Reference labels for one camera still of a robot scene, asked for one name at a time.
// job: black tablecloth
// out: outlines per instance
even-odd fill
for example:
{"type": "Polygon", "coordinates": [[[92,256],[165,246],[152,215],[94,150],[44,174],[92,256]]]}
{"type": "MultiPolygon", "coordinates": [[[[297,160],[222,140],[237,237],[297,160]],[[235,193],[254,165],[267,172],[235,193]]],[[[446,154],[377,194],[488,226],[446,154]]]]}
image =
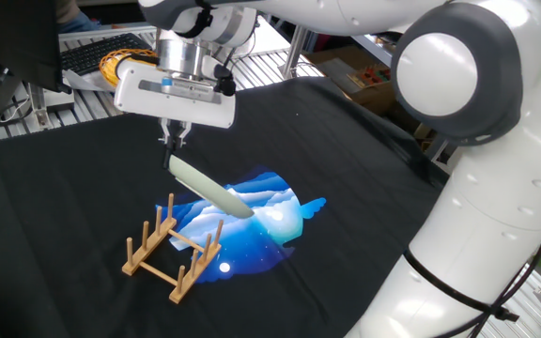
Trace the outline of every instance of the black tablecloth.
{"type": "MultiPolygon", "coordinates": [[[[120,271],[153,206],[187,193],[161,168],[160,135],[123,115],[0,142],[2,336],[342,337],[440,190],[410,169],[425,162],[401,131],[326,79],[240,92],[235,125],[194,127],[178,155],[221,184],[265,166],[327,205],[274,269],[197,284],[176,305],[171,285],[120,271]]],[[[147,262],[175,275],[190,253],[164,243],[147,262]]]]}

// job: blue cloth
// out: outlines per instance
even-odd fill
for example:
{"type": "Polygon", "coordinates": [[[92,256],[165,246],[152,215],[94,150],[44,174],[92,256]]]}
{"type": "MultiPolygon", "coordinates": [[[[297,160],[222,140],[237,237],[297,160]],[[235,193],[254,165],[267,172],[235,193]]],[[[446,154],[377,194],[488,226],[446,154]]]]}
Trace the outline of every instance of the blue cloth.
{"type": "Polygon", "coordinates": [[[62,23],[57,26],[57,33],[76,33],[88,32],[100,29],[98,25],[92,22],[83,12],[80,12],[73,20],[62,23]]]}

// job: keyboard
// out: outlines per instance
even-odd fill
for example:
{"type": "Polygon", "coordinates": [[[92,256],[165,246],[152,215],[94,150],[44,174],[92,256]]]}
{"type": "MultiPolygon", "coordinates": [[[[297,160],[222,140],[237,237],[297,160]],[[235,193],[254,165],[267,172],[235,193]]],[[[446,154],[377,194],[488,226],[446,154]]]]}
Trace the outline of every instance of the keyboard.
{"type": "Polygon", "coordinates": [[[147,49],[148,43],[133,33],[103,39],[60,53],[62,69],[85,75],[100,69],[100,61],[107,54],[121,49],[147,49]]]}

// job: computer monitor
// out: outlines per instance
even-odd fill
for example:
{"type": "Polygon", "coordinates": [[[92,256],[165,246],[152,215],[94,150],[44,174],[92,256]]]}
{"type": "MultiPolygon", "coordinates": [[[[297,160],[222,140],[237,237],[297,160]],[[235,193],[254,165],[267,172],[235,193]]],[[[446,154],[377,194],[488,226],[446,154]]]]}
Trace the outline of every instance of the computer monitor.
{"type": "Polygon", "coordinates": [[[54,0],[0,0],[0,64],[20,79],[56,92],[62,83],[54,0]]]}

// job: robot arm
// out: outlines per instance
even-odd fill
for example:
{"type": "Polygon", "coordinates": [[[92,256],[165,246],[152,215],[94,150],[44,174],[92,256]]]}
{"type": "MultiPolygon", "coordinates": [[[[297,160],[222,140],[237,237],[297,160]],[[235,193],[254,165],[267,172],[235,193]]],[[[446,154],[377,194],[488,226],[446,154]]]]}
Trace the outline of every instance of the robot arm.
{"type": "Polygon", "coordinates": [[[256,9],[335,35],[416,22],[393,59],[398,99],[423,123],[468,148],[408,254],[348,338],[436,337],[461,327],[481,312],[437,285],[492,304],[540,244],[541,0],[140,4],[156,26],[230,47],[249,37],[256,9]]]}

